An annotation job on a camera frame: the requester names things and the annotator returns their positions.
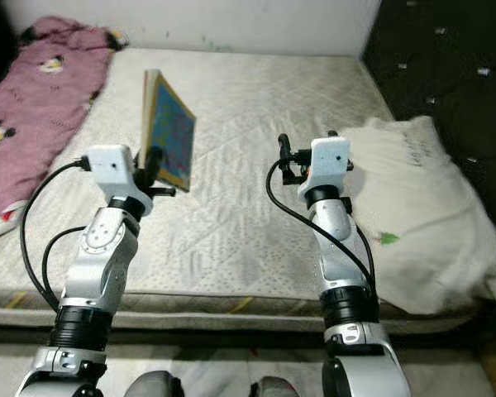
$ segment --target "book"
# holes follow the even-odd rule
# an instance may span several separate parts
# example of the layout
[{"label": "book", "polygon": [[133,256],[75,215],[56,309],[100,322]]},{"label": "book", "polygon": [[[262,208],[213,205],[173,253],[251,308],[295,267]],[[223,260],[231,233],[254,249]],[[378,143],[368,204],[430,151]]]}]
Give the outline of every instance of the book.
[{"label": "book", "polygon": [[150,148],[159,147],[162,161],[156,180],[188,192],[196,121],[162,73],[157,69],[146,70],[138,168],[145,168]]}]

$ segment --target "bed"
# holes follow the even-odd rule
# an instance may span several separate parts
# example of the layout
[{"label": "bed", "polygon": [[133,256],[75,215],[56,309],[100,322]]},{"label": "bed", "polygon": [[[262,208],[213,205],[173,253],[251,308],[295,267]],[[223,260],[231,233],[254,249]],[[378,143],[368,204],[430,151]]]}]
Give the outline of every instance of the bed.
[{"label": "bed", "polygon": [[[369,75],[351,57],[126,49],[113,56],[103,93],[53,167],[95,144],[122,143],[136,151],[143,70],[153,68],[198,117],[192,190],[156,198],[141,222],[140,249],[114,327],[323,330],[312,234],[273,208],[265,174],[277,158],[281,132],[294,148],[306,148],[327,130],[360,127],[369,117],[390,121]],[[294,188],[276,181],[275,190],[305,211]],[[32,262],[41,263],[51,236],[87,224],[103,205],[89,174],[67,171],[53,181],[28,218]],[[64,237],[51,253],[49,277],[57,290],[76,242],[76,236]],[[473,318],[484,299],[468,302],[409,314],[382,300],[380,310],[391,333],[440,332]],[[0,325],[50,326],[54,316],[23,270],[18,233],[1,236]]]}]

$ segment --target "black wire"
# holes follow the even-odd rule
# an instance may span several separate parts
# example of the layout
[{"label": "black wire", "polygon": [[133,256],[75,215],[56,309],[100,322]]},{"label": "black wire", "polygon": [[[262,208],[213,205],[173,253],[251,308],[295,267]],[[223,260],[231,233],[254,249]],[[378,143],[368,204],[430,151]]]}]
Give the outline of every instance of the black wire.
[{"label": "black wire", "polygon": [[44,288],[46,289],[46,293],[49,295],[49,297],[52,299],[55,305],[59,306],[59,300],[57,299],[57,296],[53,292],[53,289],[51,288],[50,281],[48,280],[48,257],[50,256],[50,251],[51,247],[59,240],[62,236],[66,236],[67,234],[73,233],[73,232],[80,232],[81,230],[84,230],[86,226],[78,226],[78,227],[71,227],[70,229],[66,229],[62,231],[61,233],[57,234],[54,236],[48,245],[46,246],[46,249],[44,250],[44,255],[42,256],[42,266],[41,266],[41,272],[42,272],[42,282],[44,283]]},{"label": "black wire", "polygon": [[353,254],[346,246],[344,246],[341,242],[339,242],[335,237],[331,236],[328,232],[323,230],[321,227],[319,227],[316,223],[306,219],[303,215],[300,215],[299,213],[296,213],[283,203],[281,203],[272,193],[272,187],[271,187],[271,180],[272,180],[272,175],[274,174],[275,169],[278,167],[279,163],[281,160],[277,160],[275,163],[272,164],[270,167],[268,174],[266,175],[266,193],[268,194],[268,197],[274,203],[281,209],[282,211],[285,211],[288,215],[296,218],[300,222],[304,223],[305,225],[309,226],[312,228],[314,231],[320,233],[322,236],[324,236],[327,240],[329,240],[332,244],[334,244],[340,251],[342,251],[344,254],[346,254],[349,259],[351,259],[355,264],[358,266],[360,271],[365,277],[365,280],[367,281],[367,284],[370,287],[371,294],[375,299],[377,299],[377,292],[374,284],[374,280],[371,277],[370,273],[367,271],[365,268],[364,264],[356,257],[355,254]]},{"label": "black wire", "polygon": [[40,281],[37,279],[35,272],[33,271],[33,267],[31,266],[30,258],[27,254],[27,248],[26,248],[26,219],[27,219],[27,213],[31,209],[31,206],[35,202],[36,198],[39,196],[41,193],[42,189],[49,183],[51,180],[60,174],[61,172],[67,170],[68,168],[73,168],[73,167],[80,167],[82,166],[82,161],[77,160],[74,161],[73,163],[69,163],[67,165],[63,165],[59,169],[55,170],[53,174],[48,176],[44,181],[41,183],[41,185],[35,190],[33,195],[30,197],[28,200],[24,211],[22,212],[21,216],[21,221],[20,221],[20,249],[22,252],[22,259],[24,260],[24,267],[26,268],[27,274],[30,276],[31,282],[35,286],[35,288],[39,291],[39,294],[42,295],[42,298],[48,303],[49,306],[57,313],[59,310],[59,305],[55,303],[51,299],[51,295],[48,294],[48,292],[44,289],[44,287],[41,285]]},{"label": "black wire", "polygon": [[374,262],[373,262],[373,253],[371,252],[371,247],[370,247],[370,244],[368,243],[367,241],[367,238],[365,237],[365,234],[364,232],[362,232],[362,229],[360,229],[358,227],[358,225],[356,225],[356,232],[358,233],[358,235],[360,236],[360,239],[362,240],[362,242],[364,243],[364,248],[365,248],[365,253],[367,254],[367,261],[370,265],[370,275],[371,275],[371,279],[373,280],[374,282],[374,286],[376,288],[376,284],[377,284],[377,279],[376,279],[376,276],[374,274]]}]

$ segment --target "floor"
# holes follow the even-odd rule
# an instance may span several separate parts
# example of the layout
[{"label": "floor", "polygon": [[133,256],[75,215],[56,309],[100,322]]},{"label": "floor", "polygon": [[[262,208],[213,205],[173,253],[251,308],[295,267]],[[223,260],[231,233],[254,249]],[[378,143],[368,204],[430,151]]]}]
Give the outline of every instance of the floor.
[{"label": "floor", "polygon": [[[36,353],[35,345],[0,344],[0,397],[14,395]],[[122,397],[141,373],[168,370],[180,377],[188,397],[248,395],[263,375],[281,376],[301,396],[322,397],[321,350],[181,349],[151,345],[109,347],[108,372],[99,387]],[[470,351],[398,351],[413,396],[492,396],[482,366]]]}]

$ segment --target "fabric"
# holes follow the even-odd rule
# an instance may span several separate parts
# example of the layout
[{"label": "fabric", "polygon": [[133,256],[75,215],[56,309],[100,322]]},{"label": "fabric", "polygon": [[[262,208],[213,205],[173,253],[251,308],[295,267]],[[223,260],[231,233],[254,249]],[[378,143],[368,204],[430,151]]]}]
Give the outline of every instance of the fabric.
[{"label": "fabric", "polygon": [[[389,120],[369,75],[351,57],[127,49],[114,55],[103,93],[54,168],[95,144],[122,143],[136,153],[144,69],[161,69],[198,118],[192,189],[156,198],[141,221],[115,326],[322,330],[313,234],[271,204],[265,176],[282,132],[296,150],[327,130],[363,126],[368,116]],[[307,213],[294,187],[282,186],[277,175],[273,186]],[[52,236],[86,224],[103,205],[88,173],[69,170],[52,181],[27,220],[36,271]],[[49,260],[55,290],[76,252],[76,235],[55,244]],[[17,233],[0,237],[0,308],[6,307],[0,322],[52,324],[23,270]],[[382,301],[381,315],[390,331],[438,332],[467,321],[473,309],[413,318]]]},{"label": "fabric", "polygon": [[107,75],[104,29],[41,18],[0,83],[0,233],[78,130]]},{"label": "fabric", "polygon": [[496,299],[496,228],[429,117],[373,119],[351,141],[355,220],[373,242],[379,295],[409,313]]}]

